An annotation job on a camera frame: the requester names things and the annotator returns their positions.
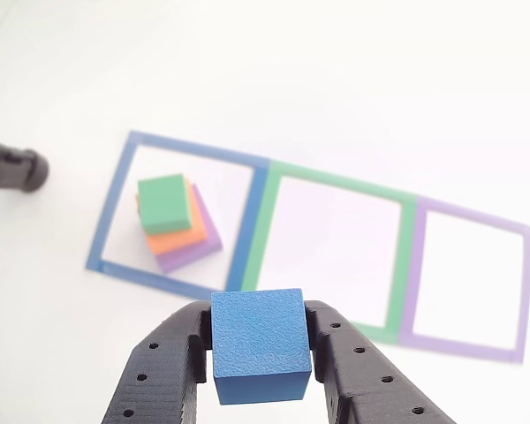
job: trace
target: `green square outline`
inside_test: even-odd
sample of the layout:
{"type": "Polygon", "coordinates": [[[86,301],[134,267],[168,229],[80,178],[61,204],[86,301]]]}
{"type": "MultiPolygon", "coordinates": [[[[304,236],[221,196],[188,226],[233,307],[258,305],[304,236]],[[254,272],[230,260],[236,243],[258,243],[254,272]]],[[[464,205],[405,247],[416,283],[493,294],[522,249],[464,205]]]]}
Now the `green square outline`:
{"type": "Polygon", "coordinates": [[[398,334],[405,308],[418,196],[320,170],[312,170],[290,163],[271,161],[269,176],[261,201],[261,210],[259,211],[257,225],[255,227],[254,240],[249,252],[246,273],[244,274],[244,280],[241,286],[241,291],[243,292],[250,292],[257,289],[261,265],[267,248],[269,230],[275,211],[276,198],[283,177],[299,178],[327,186],[344,188],[358,193],[373,195],[374,197],[397,201],[401,204],[402,213],[398,232],[397,259],[395,260],[389,312],[385,326],[381,328],[359,322],[353,323],[366,337],[375,341],[396,345],[398,343],[398,334]]]}

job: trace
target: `white table surface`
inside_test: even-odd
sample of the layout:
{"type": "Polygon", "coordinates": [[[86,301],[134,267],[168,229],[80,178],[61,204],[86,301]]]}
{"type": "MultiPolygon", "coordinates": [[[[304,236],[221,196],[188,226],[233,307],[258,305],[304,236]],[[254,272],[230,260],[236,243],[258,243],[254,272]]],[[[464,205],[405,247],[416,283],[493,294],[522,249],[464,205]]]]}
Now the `white table surface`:
{"type": "MultiPolygon", "coordinates": [[[[189,301],[84,269],[132,128],[530,224],[530,0],[0,0],[0,142],[51,163],[0,192],[0,423],[99,423],[189,301]]],[[[458,423],[530,422],[530,322],[523,365],[380,347],[458,423]]],[[[200,423],[327,422],[314,381],[301,403],[214,392],[200,423]]]]}

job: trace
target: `purple square outline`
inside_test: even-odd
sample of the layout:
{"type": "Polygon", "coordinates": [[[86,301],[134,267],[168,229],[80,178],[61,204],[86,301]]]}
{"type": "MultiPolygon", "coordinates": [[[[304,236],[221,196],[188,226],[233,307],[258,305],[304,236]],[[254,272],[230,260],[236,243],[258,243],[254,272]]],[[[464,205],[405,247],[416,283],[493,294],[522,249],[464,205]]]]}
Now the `purple square outline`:
{"type": "Polygon", "coordinates": [[[526,329],[528,325],[528,308],[530,305],[530,227],[498,216],[460,208],[458,206],[425,197],[419,197],[416,203],[417,208],[414,224],[413,253],[408,280],[408,290],[405,298],[405,311],[399,334],[399,343],[401,345],[439,352],[456,353],[459,355],[488,360],[523,362],[526,345],[526,329]],[[414,334],[414,316],[416,315],[418,293],[420,290],[420,273],[422,270],[422,260],[424,255],[424,239],[426,236],[426,218],[428,211],[457,216],[469,221],[484,223],[503,230],[517,232],[522,235],[524,239],[524,263],[522,267],[519,329],[514,349],[502,349],[414,334]]]}

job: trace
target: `wooden block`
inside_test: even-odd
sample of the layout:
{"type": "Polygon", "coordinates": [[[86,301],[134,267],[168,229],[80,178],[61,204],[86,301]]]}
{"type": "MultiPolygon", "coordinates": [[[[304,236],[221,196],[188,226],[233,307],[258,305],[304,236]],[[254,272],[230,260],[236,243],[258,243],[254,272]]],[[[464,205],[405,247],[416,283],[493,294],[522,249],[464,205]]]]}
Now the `wooden block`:
{"type": "Polygon", "coordinates": [[[159,263],[159,266],[163,272],[171,272],[175,269],[184,267],[191,262],[198,261],[204,256],[222,249],[222,240],[220,239],[218,230],[214,226],[212,218],[210,217],[210,213],[206,209],[206,205],[202,199],[201,193],[195,184],[193,184],[193,190],[194,195],[196,196],[196,201],[202,213],[202,220],[206,226],[208,238],[198,243],[194,243],[193,245],[185,246],[166,254],[156,255],[155,258],[157,259],[157,262],[159,263]]]}
{"type": "Polygon", "coordinates": [[[213,293],[212,349],[222,405],[302,399],[312,364],[301,289],[213,293]]]}
{"type": "MultiPolygon", "coordinates": [[[[193,226],[188,230],[169,232],[165,234],[150,235],[146,234],[148,238],[149,248],[153,254],[165,254],[181,247],[190,246],[194,243],[201,242],[208,237],[208,231],[204,220],[202,219],[201,207],[194,195],[193,186],[187,180],[186,191],[188,192],[188,202],[193,211],[193,226]]],[[[143,215],[143,208],[140,209],[140,214],[143,215]]]]}
{"type": "Polygon", "coordinates": [[[193,226],[186,180],[182,174],[141,180],[141,224],[147,234],[186,230],[193,226]]]}

